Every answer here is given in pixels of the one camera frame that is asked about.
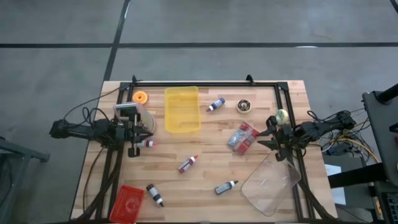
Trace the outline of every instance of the concrete floor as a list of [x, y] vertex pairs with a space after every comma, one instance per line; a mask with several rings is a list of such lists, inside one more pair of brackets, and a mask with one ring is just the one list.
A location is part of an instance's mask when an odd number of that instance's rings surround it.
[[[123, 2], [0, 0], [0, 44], [112, 43]], [[397, 24], [388, 0], [132, 0], [121, 42], [397, 42]], [[109, 53], [0, 49], [0, 135], [51, 153], [47, 164], [31, 163], [12, 223], [68, 219], [87, 141], [48, 132], [98, 96]], [[394, 47], [121, 49], [110, 80], [305, 80], [312, 110], [326, 117], [361, 108], [363, 92], [397, 83], [397, 55]], [[81, 120], [80, 110], [69, 120]], [[376, 148], [370, 129], [363, 136]]]

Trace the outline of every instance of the paint bottle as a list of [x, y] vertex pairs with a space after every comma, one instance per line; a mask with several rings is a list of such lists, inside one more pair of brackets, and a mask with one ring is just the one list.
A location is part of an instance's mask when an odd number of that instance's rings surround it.
[[217, 195], [220, 195], [224, 192], [226, 192], [227, 190], [231, 190], [233, 187], [235, 187], [235, 185], [238, 183], [237, 180], [232, 180], [229, 181], [221, 186], [218, 186], [214, 189], [214, 191], [216, 192]]
[[156, 145], [156, 142], [149, 140], [143, 140], [142, 142], [136, 143], [136, 147], [154, 147]]
[[154, 199], [154, 201], [158, 205], [164, 207], [163, 199], [162, 199], [162, 197], [160, 196], [160, 194], [158, 193], [158, 191], [156, 190], [156, 188], [155, 188], [155, 186], [153, 184], [149, 184], [147, 186], [147, 191], [150, 193], [150, 195], [152, 196], [152, 198]]
[[193, 165], [193, 163], [196, 161], [198, 155], [192, 156], [191, 158], [187, 159], [180, 167], [178, 167], [178, 171], [180, 173], [184, 173]]
[[219, 107], [220, 107], [221, 105], [223, 105], [224, 103], [225, 103], [225, 100], [224, 100], [224, 98], [221, 97], [220, 99], [214, 101], [214, 103], [212, 103], [212, 104], [209, 106], [209, 108], [207, 108], [206, 111], [213, 111], [213, 110], [219, 108]]

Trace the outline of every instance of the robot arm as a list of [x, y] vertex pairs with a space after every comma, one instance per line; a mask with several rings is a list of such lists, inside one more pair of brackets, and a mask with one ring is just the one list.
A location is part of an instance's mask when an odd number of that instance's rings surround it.
[[352, 129], [356, 122], [348, 111], [340, 111], [328, 120], [317, 122], [303, 122], [292, 129], [289, 124], [277, 127], [275, 116], [270, 116], [267, 121], [267, 130], [257, 136], [270, 136], [271, 140], [258, 141], [258, 143], [278, 150], [275, 155], [278, 161], [283, 161], [293, 149], [303, 149], [310, 142], [319, 140], [324, 134], [333, 130]]

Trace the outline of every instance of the clear plastic container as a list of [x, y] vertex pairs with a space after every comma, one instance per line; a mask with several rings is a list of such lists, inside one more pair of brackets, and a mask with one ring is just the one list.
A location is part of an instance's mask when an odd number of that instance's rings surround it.
[[283, 200], [292, 198], [290, 191], [300, 179], [300, 173], [287, 159], [278, 162], [272, 152], [245, 180], [241, 193], [269, 217], [275, 214]]
[[165, 90], [165, 129], [170, 133], [200, 130], [198, 87], [172, 87]]

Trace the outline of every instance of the metal stand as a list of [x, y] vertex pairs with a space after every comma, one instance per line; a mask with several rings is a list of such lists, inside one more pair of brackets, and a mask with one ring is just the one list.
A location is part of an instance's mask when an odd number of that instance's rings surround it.
[[21, 159], [22, 162], [19, 164], [19, 167], [16, 168], [16, 171], [11, 174], [14, 178], [12, 179], [11, 187], [5, 196], [3, 204], [0, 207], [0, 222], [7, 223], [9, 216], [11, 214], [12, 206], [14, 205], [17, 190], [22, 183], [22, 178], [25, 174], [26, 168], [29, 164], [31, 158], [36, 158], [40, 160], [40, 162], [47, 162], [49, 160], [50, 154], [41, 153], [35, 150], [31, 150], [22, 146], [18, 146], [16, 144], [10, 143], [6, 141], [4, 138], [0, 137], [0, 156], [4, 157], [16, 157], [17, 159]]

